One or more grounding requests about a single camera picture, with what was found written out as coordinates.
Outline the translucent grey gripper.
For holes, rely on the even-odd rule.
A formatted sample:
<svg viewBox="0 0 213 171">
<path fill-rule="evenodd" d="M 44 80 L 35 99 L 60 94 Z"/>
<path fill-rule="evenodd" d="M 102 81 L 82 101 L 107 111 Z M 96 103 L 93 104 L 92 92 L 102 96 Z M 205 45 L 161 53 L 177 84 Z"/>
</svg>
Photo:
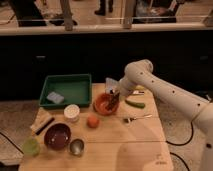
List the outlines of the translucent grey gripper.
<svg viewBox="0 0 213 171">
<path fill-rule="evenodd" d="M 110 93 L 110 102 L 115 103 L 116 105 L 119 101 L 118 81 L 113 78 L 107 77 L 105 80 L 105 92 Z"/>
</svg>

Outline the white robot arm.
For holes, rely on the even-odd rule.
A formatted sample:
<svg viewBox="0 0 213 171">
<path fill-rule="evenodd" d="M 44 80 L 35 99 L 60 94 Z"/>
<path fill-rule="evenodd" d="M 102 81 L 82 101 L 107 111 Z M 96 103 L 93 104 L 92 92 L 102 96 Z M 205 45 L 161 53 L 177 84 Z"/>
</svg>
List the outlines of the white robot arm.
<svg viewBox="0 0 213 171">
<path fill-rule="evenodd" d="M 162 101 L 182 112 L 205 134 L 199 171 L 213 171 L 213 102 L 166 82 L 152 72 L 153 64 L 148 59 L 127 64 L 107 109 L 112 109 L 120 100 L 130 96 L 137 85 L 144 86 Z"/>
</svg>

